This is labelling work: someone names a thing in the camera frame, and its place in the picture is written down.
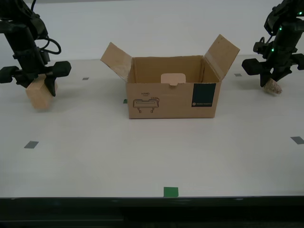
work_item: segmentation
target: open cardboard box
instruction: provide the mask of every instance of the open cardboard box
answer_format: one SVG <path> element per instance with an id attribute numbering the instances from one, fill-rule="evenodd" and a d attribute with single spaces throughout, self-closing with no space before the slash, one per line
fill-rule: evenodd
<path id="1" fill-rule="evenodd" d="M 101 61 L 127 82 L 130 119 L 214 118 L 238 53 L 219 35 L 205 56 L 131 57 L 110 43 Z"/>

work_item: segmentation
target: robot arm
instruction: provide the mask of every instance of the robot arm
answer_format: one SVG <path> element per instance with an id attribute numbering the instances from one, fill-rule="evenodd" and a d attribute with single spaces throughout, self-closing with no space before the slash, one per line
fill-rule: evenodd
<path id="1" fill-rule="evenodd" d="M 23 0 L 0 0 L 0 33 L 3 33 L 14 52 L 22 69 L 16 66 L 4 67 L 0 70 L 0 83 L 9 83 L 14 77 L 18 85 L 27 88 L 40 74 L 45 74 L 45 84 L 55 96 L 55 80 L 57 77 L 68 76 L 71 71 L 69 62 L 57 62 L 46 67 L 50 61 L 49 53 L 61 53 L 60 45 L 48 37 L 48 31 L 40 16 L 33 12 Z M 39 48 L 35 40 L 45 39 L 47 45 Z M 47 50 L 50 42 L 57 45 L 59 51 Z"/>
<path id="2" fill-rule="evenodd" d="M 244 60 L 242 67 L 249 75 L 261 76 L 261 87 L 272 78 L 278 81 L 290 74 L 292 65 L 298 65 L 299 70 L 304 69 L 304 56 L 293 54 L 297 52 L 296 45 L 304 32 L 304 21 L 298 17 L 304 16 L 303 0 L 284 0 L 273 7 L 267 17 L 265 29 L 270 34 L 270 39 L 265 43 L 265 38 L 254 45 L 254 52 L 262 54 L 266 62 L 256 59 Z"/>

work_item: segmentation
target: tabletop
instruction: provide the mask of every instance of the tabletop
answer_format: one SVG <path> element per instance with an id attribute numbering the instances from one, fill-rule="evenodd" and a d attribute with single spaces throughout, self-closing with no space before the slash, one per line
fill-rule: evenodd
<path id="1" fill-rule="evenodd" d="M 48 111 L 0 85 L 0 197 L 304 195 L 303 72 L 270 95 L 242 69 L 247 57 L 214 119 L 130 120 L 125 82 L 100 60 L 70 61 Z"/>

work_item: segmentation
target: light wood block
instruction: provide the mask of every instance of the light wood block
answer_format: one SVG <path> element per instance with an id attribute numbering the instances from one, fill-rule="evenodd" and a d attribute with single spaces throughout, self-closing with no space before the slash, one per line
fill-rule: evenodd
<path id="1" fill-rule="evenodd" d="M 35 109 L 49 109 L 53 100 L 52 94 L 44 84 L 45 75 L 39 75 L 27 88 L 26 94 Z"/>

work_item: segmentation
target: white wall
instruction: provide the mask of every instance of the white wall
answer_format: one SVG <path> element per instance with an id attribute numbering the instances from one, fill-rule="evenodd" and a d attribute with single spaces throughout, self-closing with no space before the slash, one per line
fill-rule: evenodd
<path id="1" fill-rule="evenodd" d="M 110 41 L 132 56 L 200 55 L 219 33 L 240 54 L 252 54 L 254 43 L 268 37 L 265 20 L 282 0 L 37 2 L 35 12 L 63 49 L 52 59 L 96 59 Z M 298 48 L 304 52 L 303 39 Z M 11 55 L 0 35 L 0 67 L 15 62 Z"/>

